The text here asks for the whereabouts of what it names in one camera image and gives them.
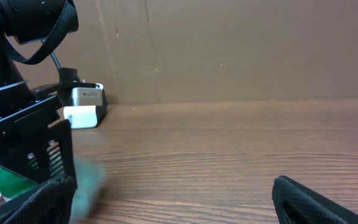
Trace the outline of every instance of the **wood grain surface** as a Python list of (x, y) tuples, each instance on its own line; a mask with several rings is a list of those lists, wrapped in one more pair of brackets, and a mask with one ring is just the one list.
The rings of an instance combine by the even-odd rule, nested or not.
[(358, 213), (358, 100), (109, 106), (73, 143), (107, 172), (84, 223), (278, 223), (279, 175)]

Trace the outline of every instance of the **cardboard wall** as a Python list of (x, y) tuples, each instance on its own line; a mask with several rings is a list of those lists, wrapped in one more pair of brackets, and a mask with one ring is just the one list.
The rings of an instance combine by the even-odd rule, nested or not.
[[(75, 3), (80, 29), (56, 54), (110, 103), (358, 98), (358, 1)], [(19, 69), (31, 87), (57, 81), (50, 58)]]

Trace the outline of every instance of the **black cable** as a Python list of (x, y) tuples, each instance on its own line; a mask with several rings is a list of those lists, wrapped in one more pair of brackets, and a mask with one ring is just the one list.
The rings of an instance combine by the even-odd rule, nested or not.
[(53, 62), (55, 62), (56, 68), (58, 70), (61, 69), (62, 66), (60, 66), (59, 60), (57, 60), (57, 57), (56, 57), (55, 53), (54, 52), (50, 53), (50, 56), (51, 56)]

